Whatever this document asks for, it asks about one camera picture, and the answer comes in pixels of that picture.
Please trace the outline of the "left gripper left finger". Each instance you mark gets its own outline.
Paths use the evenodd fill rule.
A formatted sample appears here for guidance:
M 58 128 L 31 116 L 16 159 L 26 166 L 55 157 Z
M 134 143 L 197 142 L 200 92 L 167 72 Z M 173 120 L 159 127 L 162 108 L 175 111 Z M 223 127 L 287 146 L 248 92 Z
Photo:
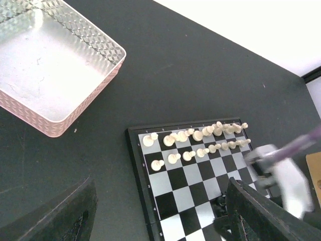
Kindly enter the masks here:
M 97 202 L 95 181 L 87 177 L 1 227 L 1 240 L 90 240 Z

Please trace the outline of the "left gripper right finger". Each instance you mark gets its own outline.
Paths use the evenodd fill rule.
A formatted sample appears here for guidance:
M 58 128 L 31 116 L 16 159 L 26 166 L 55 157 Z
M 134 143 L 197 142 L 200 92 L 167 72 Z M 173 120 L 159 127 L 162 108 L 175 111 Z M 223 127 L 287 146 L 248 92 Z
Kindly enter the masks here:
M 229 179 L 226 206 L 232 240 L 320 240 L 320 230 L 245 184 Z

